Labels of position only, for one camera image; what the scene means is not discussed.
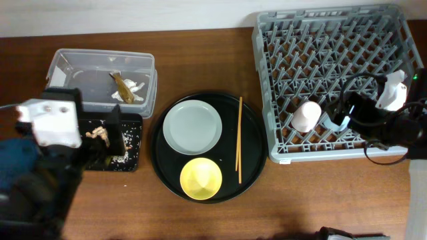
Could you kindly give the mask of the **pink cup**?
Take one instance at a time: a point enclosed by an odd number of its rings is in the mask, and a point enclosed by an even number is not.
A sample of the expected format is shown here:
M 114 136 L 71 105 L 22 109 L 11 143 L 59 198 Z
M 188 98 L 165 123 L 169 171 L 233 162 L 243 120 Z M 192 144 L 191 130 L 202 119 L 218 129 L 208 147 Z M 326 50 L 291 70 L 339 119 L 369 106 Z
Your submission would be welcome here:
M 292 127 L 296 131 L 307 133 L 317 125 L 321 114 L 322 109 L 316 102 L 307 101 L 294 112 Z

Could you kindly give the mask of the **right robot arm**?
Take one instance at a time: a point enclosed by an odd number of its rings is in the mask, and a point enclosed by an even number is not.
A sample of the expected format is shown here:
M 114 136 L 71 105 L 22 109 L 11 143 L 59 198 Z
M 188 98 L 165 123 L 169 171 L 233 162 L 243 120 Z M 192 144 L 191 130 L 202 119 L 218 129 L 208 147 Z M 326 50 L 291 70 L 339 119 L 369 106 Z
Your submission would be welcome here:
M 377 82 L 379 97 L 373 100 L 350 91 L 357 78 L 372 78 Z M 357 132 L 368 148 L 388 150 L 400 146 L 407 152 L 395 164 L 405 159 L 426 159 L 426 69 L 416 70 L 410 86 L 403 84 L 405 72 L 388 75 L 358 73 L 343 85 L 338 98 L 327 104 L 325 112 L 330 121 L 341 125 L 349 119 L 347 128 Z

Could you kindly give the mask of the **yellow bowl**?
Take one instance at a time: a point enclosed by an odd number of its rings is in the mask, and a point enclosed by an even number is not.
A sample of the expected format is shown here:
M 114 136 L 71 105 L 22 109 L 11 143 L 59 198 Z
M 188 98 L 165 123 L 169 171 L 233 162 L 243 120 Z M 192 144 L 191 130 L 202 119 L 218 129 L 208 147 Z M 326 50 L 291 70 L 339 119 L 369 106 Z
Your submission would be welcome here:
M 198 157 L 187 162 L 180 173 L 179 183 L 191 199 L 212 198 L 222 186 L 222 171 L 211 159 Z

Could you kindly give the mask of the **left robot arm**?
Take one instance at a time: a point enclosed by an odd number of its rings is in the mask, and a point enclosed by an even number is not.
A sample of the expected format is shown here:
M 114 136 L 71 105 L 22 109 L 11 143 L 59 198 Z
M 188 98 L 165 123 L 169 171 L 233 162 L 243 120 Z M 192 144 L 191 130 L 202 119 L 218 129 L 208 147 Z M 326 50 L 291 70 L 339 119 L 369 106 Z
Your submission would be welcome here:
M 83 109 L 78 89 L 48 88 L 15 109 L 21 137 L 1 142 L 1 236 L 60 239 L 86 168 L 125 154 L 121 109 L 84 134 L 82 117 L 97 113 Z

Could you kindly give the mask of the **white tissue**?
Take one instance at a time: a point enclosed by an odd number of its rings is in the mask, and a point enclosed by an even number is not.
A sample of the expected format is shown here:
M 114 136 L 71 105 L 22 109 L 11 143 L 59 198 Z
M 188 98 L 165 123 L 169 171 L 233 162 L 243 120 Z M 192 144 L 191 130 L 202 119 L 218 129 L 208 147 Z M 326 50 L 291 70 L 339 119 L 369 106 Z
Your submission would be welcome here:
M 135 81 L 132 81 L 131 79 L 124 79 L 124 82 L 129 87 L 129 89 L 131 90 L 131 92 L 133 93 L 133 96 L 134 96 L 134 102 L 133 103 L 135 103 L 136 101 L 141 101 L 142 102 L 142 101 L 145 100 L 143 97 L 141 97 L 141 96 L 139 96 L 139 95 L 136 94 L 136 92 L 142 90 L 142 88 L 144 87 L 145 83 L 140 83 L 138 85 Z M 118 100 L 118 101 L 124 102 L 122 100 L 122 98 L 119 96 L 118 91 L 112 93 L 111 97 L 113 99 Z

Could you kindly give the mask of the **gold snack wrapper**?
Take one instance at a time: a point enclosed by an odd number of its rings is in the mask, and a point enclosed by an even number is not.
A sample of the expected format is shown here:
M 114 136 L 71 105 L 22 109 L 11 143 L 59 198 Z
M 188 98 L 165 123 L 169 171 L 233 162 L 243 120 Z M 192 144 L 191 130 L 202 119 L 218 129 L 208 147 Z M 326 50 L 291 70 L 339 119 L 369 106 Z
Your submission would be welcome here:
M 134 102 L 134 96 L 129 87 L 125 84 L 121 73 L 118 71 L 111 72 L 109 74 L 117 84 L 117 91 L 119 96 L 125 103 L 132 104 Z

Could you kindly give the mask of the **food scraps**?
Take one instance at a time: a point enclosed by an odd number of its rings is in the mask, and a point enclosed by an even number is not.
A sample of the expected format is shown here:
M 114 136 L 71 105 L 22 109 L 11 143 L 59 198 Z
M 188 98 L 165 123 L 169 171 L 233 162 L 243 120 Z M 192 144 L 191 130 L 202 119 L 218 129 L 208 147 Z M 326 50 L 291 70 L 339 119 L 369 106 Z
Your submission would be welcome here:
M 92 139 L 100 137 L 102 140 L 105 141 L 106 147 L 110 146 L 107 129 L 103 128 L 102 126 L 95 128 L 92 132 L 86 132 L 85 136 Z

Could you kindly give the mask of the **grey plate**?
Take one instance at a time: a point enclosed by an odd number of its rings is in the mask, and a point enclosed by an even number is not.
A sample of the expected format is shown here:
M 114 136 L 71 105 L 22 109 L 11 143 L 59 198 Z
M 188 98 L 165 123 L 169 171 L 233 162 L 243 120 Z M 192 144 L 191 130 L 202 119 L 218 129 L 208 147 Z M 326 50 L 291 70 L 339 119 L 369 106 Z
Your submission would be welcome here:
M 200 100 L 185 100 L 174 105 L 163 121 L 167 144 L 184 155 L 200 155 L 220 140 L 222 120 L 218 111 Z

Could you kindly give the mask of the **blue cup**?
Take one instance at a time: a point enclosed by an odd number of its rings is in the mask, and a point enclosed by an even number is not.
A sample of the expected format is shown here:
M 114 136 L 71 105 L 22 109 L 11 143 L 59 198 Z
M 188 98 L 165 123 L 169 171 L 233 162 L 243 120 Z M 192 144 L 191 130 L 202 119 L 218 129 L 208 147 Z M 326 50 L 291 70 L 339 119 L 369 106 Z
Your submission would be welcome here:
M 327 114 L 324 120 L 324 126 L 327 129 L 331 129 L 335 132 L 341 132 L 348 126 L 349 121 L 350 118 L 344 114 L 337 114 L 333 117 L 330 117 Z

